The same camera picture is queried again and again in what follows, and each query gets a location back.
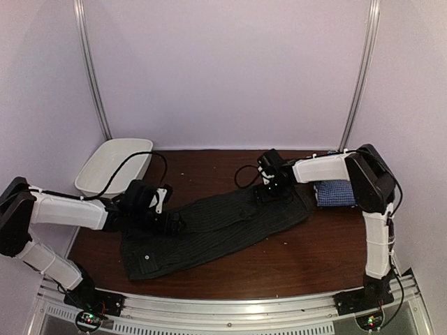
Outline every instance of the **metal pole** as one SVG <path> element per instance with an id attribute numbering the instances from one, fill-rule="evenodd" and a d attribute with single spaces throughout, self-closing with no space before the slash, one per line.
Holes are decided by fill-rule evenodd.
<path id="1" fill-rule="evenodd" d="M 348 120 L 344 128 L 342 141 L 340 142 L 339 151 L 346 148 L 346 144 L 351 136 L 354 121 L 360 102 L 362 99 L 363 90 L 365 88 L 367 73 L 371 64 L 372 53 L 374 51 L 374 45 L 376 43 L 377 28 L 379 26 L 379 14 L 380 14 L 380 0 L 371 0 L 371 6 L 369 7 L 369 17 L 366 29 L 365 44 L 363 46 L 362 61 L 360 63 L 360 70 L 358 72 L 356 89 L 354 90 L 354 96 L 351 103 L 351 109 L 349 110 Z"/>
<path id="2" fill-rule="evenodd" d="M 110 131 L 107 116 L 105 115 L 104 104 L 101 99 L 101 94 L 99 92 L 98 80 L 96 78 L 96 73 L 93 65 L 93 56 L 91 55 L 90 50 L 90 42 L 87 33 L 87 24 L 85 21 L 85 13 L 84 13 L 84 1 L 73 0 L 73 4 L 75 6 L 75 17 L 76 17 L 76 23 L 78 25 L 82 55 L 84 58 L 85 69 L 87 72 L 87 79 L 89 80 L 91 97 L 93 98 L 96 114 L 98 116 L 99 126 L 101 127 L 104 139 L 111 140 L 112 132 Z"/>

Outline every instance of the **blue plaid fabric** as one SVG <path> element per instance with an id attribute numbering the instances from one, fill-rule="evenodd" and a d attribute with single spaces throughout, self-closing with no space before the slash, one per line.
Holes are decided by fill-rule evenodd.
<path id="1" fill-rule="evenodd" d="M 316 205 L 319 207 L 355 206 L 351 182 L 327 180 L 315 183 Z"/>

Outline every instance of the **pinstriped fabric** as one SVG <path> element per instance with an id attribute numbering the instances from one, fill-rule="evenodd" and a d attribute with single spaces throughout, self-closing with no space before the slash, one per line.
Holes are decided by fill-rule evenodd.
<path id="1" fill-rule="evenodd" d="M 198 200 L 172 210 L 187 224 L 180 236 L 123 234 L 126 273 L 137 281 L 204 264 L 297 225 L 309 217 L 309 208 L 307 197 L 292 187 L 263 205 L 256 204 L 252 188 Z"/>

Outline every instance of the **white wall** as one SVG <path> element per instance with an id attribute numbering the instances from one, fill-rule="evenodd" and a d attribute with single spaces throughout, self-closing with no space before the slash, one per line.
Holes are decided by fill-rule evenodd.
<path id="1" fill-rule="evenodd" d="M 412 266 L 436 334 L 447 306 L 447 2 L 383 1 L 350 147 L 373 143 L 404 189 L 397 255 Z"/>
<path id="2" fill-rule="evenodd" d="M 71 1 L 0 1 L 0 190 L 15 176 L 73 191 L 73 180 L 100 145 Z M 64 252 L 73 228 L 39 227 Z M 2 334 L 22 334 L 41 277 L 0 257 Z"/>
<path id="3" fill-rule="evenodd" d="M 98 0 L 85 12 L 117 137 L 156 148 L 338 147 L 365 0 Z"/>

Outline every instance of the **blue checkered cloth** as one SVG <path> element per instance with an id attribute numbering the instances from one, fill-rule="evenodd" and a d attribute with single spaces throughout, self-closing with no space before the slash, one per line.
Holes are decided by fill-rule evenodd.
<path id="1" fill-rule="evenodd" d="M 355 206 L 356 199 L 348 180 L 327 180 L 314 184 L 318 207 Z"/>

